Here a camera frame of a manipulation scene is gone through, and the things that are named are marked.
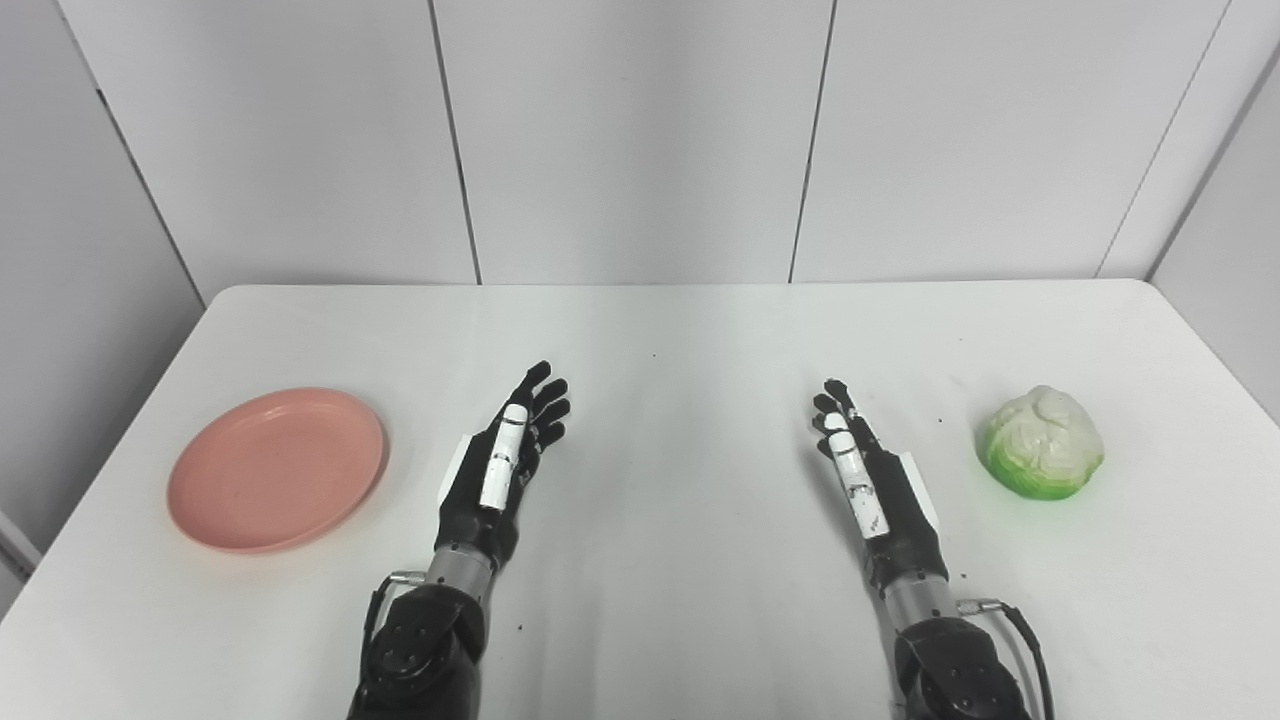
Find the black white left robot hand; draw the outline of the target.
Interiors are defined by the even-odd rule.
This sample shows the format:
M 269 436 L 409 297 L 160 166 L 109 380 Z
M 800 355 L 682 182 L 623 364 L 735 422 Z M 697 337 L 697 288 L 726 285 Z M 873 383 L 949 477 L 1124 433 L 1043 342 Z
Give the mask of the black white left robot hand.
M 525 491 L 538 473 L 541 455 L 564 437 L 563 420 L 571 410 L 567 380 L 554 379 L 552 373 L 552 364 L 547 360 L 530 366 L 489 425 L 468 437 L 451 488 L 440 503 L 435 550 L 468 546 L 486 556 L 494 570 L 502 569 L 513 556 L 518 543 L 516 516 Z M 480 503 L 484 474 L 503 413 L 509 405 L 525 407 L 527 423 L 520 436 L 518 452 L 513 456 L 506 507 L 485 509 Z

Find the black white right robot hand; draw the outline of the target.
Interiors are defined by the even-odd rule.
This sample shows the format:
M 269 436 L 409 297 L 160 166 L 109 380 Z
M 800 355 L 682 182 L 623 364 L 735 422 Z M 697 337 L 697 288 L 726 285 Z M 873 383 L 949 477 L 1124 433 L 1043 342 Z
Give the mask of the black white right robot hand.
M 870 587 L 884 596 L 896 582 L 950 579 L 938 533 L 916 497 L 902 457 L 887 450 L 835 378 L 813 398 L 818 450 L 831 460 L 865 547 Z

